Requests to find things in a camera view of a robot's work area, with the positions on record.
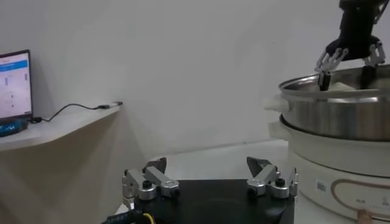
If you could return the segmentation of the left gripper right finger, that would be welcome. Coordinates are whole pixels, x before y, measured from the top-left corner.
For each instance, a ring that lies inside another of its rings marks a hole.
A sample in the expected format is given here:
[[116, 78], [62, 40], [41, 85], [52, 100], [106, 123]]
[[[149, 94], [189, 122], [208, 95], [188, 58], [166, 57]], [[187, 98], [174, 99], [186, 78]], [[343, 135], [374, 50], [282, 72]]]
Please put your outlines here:
[[247, 157], [247, 165], [252, 174], [252, 178], [246, 181], [249, 197], [258, 198], [266, 194], [280, 200], [297, 197], [299, 174], [295, 167], [287, 164], [279, 169], [266, 159], [250, 156]]

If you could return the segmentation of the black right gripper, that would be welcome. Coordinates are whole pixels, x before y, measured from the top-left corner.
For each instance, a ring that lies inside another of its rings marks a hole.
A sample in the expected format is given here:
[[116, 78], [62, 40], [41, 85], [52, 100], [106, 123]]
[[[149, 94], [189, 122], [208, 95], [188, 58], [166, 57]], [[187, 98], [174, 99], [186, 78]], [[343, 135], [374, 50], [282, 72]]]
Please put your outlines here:
[[344, 60], [363, 59], [360, 88], [367, 89], [377, 78], [377, 68], [385, 63], [383, 43], [372, 35], [381, 0], [340, 0], [343, 11], [339, 37], [333, 40], [316, 62], [317, 84], [321, 91], [330, 86], [332, 72]]

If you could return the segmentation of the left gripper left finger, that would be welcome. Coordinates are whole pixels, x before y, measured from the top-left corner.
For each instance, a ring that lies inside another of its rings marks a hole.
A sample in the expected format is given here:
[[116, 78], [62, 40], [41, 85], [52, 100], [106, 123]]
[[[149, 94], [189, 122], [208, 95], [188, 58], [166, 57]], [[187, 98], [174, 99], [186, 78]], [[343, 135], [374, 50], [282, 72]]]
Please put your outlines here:
[[147, 162], [141, 171], [126, 169], [122, 176], [122, 198], [150, 201], [160, 195], [176, 199], [180, 195], [180, 184], [165, 175], [166, 166], [167, 158], [161, 157]]

